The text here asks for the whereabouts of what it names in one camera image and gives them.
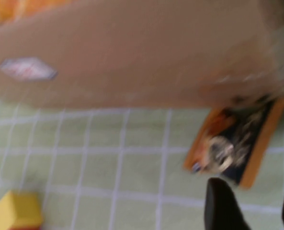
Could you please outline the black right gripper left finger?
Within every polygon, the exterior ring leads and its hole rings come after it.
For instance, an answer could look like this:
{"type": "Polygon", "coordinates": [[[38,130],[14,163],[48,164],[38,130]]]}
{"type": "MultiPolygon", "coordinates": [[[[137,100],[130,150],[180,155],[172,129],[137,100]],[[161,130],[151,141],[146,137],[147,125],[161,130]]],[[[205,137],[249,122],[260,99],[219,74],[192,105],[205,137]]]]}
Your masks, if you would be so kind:
{"type": "Polygon", "coordinates": [[[206,230],[250,229],[231,187],[218,177],[207,181],[204,227],[206,230]]]}

